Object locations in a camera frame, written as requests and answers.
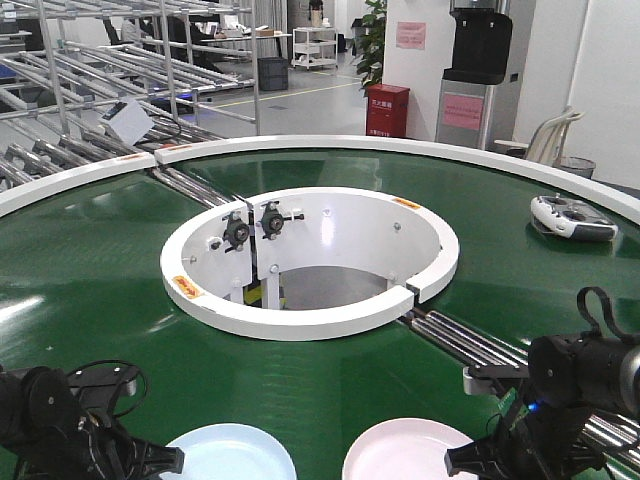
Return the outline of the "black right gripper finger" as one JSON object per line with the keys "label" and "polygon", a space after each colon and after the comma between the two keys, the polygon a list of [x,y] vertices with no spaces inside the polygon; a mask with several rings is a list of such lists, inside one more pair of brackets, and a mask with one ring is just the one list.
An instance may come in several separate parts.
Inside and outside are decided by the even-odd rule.
{"label": "black right gripper finger", "polygon": [[452,477],[466,472],[480,479],[509,479],[509,472],[501,460],[492,439],[480,439],[461,447],[448,449],[444,456],[447,474]]}

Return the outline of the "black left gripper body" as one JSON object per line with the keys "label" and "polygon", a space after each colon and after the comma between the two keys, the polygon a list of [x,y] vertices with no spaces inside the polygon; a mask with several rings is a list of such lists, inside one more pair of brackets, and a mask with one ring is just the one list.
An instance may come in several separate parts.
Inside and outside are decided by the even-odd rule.
{"label": "black left gripper body", "polygon": [[116,410],[140,369],[100,360],[72,372],[36,366],[1,371],[1,446],[14,479],[131,479],[134,439]]}

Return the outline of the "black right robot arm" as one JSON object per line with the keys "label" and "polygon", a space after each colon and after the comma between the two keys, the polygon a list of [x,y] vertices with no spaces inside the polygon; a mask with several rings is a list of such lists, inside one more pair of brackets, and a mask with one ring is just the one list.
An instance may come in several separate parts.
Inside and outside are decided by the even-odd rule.
{"label": "black right robot arm", "polygon": [[470,383],[509,405],[490,435],[447,450],[448,475],[571,479],[587,469],[605,469],[607,456],[638,447],[633,440],[598,448],[580,437],[594,414],[638,418],[639,336],[618,327],[602,288],[582,288],[576,303],[589,330],[534,339],[521,368],[466,369]]}

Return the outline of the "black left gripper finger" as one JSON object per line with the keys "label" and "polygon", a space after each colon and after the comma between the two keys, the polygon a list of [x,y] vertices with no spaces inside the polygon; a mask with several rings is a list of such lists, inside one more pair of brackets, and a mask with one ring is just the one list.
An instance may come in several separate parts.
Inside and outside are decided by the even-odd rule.
{"label": "black left gripper finger", "polygon": [[131,479],[153,479],[162,473],[182,473],[185,455],[179,447],[162,446],[141,439],[133,442],[135,453]]}

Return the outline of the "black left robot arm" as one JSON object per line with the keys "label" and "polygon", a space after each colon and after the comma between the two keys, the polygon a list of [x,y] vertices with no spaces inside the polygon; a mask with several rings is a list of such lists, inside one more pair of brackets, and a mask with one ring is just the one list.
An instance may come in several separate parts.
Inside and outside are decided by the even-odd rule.
{"label": "black left robot arm", "polygon": [[1,445],[16,479],[156,479],[179,474],[184,454],[132,436],[118,400],[145,377],[122,360],[69,372],[47,366],[1,372]]}

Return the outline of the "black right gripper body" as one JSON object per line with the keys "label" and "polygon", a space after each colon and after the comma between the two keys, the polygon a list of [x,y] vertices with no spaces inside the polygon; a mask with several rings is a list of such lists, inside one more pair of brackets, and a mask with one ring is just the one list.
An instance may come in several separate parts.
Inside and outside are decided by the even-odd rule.
{"label": "black right gripper body", "polygon": [[530,364],[522,373],[505,367],[463,370],[468,394],[515,395],[492,439],[509,479],[569,479],[604,466],[604,455],[578,441],[596,410],[608,410],[606,364]]}

